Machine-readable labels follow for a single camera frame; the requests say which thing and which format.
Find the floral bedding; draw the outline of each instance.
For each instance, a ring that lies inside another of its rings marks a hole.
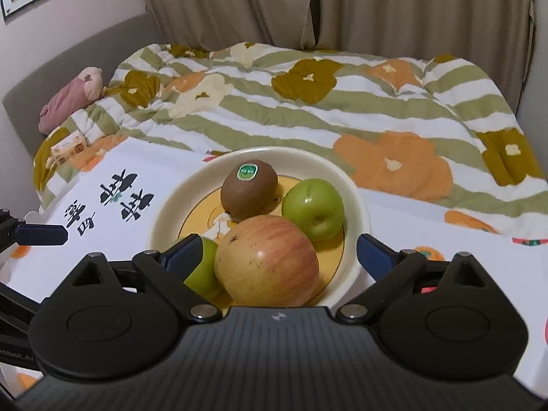
[[[48,147],[76,130],[91,146],[85,156],[48,166]],[[252,42],[215,52],[147,46],[38,152],[42,208],[127,136],[211,154],[304,149],[358,187],[449,208],[448,222],[548,237],[548,186],[513,112],[480,68],[452,56],[384,59]]]

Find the kiwi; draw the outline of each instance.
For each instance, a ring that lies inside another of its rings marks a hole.
[[[221,187],[221,205],[233,220],[242,221],[260,214],[275,197],[276,171],[266,162],[250,159],[236,166]]]

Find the curtain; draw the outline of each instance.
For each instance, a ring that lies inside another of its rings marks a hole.
[[[145,0],[169,42],[215,51],[242,41],[314,47],[310,0]]]
[[[317,46],[480,66],[516,112],[530,47],[532,0],[311,0]]]

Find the black chinese character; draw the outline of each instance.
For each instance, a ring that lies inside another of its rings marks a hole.
[[[95,227],[95,225],[93,224],[94,216],[95,216],[95,212],[93,212],[91,217],[84,219],[84,221],[78,226],[78,233],[80,234],[80,236],[84,234],[86,229]]]
[[[122,219],[125,219],[125,222],[128,222],[131,217],[135,220],[139,219],[141,217],[141,213],[137,210],[143,210],[148,207],[153,197],[154,195],[152,193],[143,196],[141,190],[138,195],[135,193],[132,194],[133,200],[129,203],[129,206],[125,205],[123,202],[120,202],[120,205],[124,207],[122,210]]]
[[[101,184],[101,188],[103,189],[103,192],[101,193],[101,204],[108,204],[114,197],[114,201],[118,200],[120,196],[116,196],[119,193],[125,192],[129,187],[132,186],[133,181],[135,181],[135,178],[137,178],[137,173],[131,173],[129,175],[125,175],[125,169],[122,171],[122,174],[120,175],[113,175],[112,179],[114,179],[114,182],[112,184],[109,184],[109,188],[105,187],[104,184]]]
[[[70,206],[68,206],[68,208],[65,210],[65,217],[68,216],[69,218],[67,228],[72,226],[75,221],[80,220],[80,213],[82,213],[85,208],[86,206],[84,204],[78,205],[78,200],[75,200]]]

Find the wall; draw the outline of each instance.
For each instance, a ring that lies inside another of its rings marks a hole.
[[[40,0],[7,22],[0,20],[0,100],[62,51],[144,11],[144,0]],[[23,217],[39,204],[32,186],[32,158],[1,103],[0,157],[0,208]]]
[[[535,8],[535,49],[517,119],[548,176],[548,0],[535,0]]]

